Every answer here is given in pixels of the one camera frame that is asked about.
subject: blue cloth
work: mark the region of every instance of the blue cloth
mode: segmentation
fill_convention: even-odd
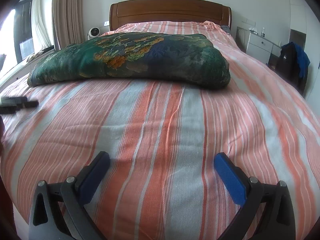
[[[297,51],[297,63],[300,68],[299,78],[304,78],[306,75],[306,68],[309,66],[310,60],[309,60],[307,54],[304,52],[303,48],[301,46],[299,46],[298,44],[295,44],[294,42],[290,42],[290,43],[282,46],[282,49],[288,45],[291,45],[291,44],[294,44],[294,47]]]

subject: white sheer curtain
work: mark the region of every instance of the white sheer curtain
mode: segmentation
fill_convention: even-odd
[[[35,53],[51,45],[47,31],[44,28],[44,24],[42,20],[41,0],[32,0],[31,32],[32,32],[32,39],[33,39],[33,46],[35,48]]]
[[[55,50],[84,42],[82,0],[52,0],[53,40]]]

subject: bedsheet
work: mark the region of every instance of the bedsheet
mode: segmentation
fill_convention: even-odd
[[[247,176],[287,183],[303,239],[320,216],[320,125],[299,93],[214,23],[147,22],[115,32],[129,31],[204,34],[229,62],[230,84],[212,92],[152,80],[36,88],[27,76],[16,81],[1,95],[40,102],[4,116],[1,176],[23,218],[39,180],[76,175],[103,150],[111,167],[85,208],[108,239],[217,239],[239,210],[213,170],[223,151]]]

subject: wooden bed frame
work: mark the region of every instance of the wooden bed frame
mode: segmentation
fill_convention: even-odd
[[[231,8],[204,0],[128,0],[110,7],[110,30],[127,23],[211,21],[231,28]]]

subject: green floral blanket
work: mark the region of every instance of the green floral blanket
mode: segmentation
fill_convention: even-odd
[[[29,86],[84,78],[148,78],[210,89],[228,85],[228,62],[202,34],[116,33],[42,59]]]

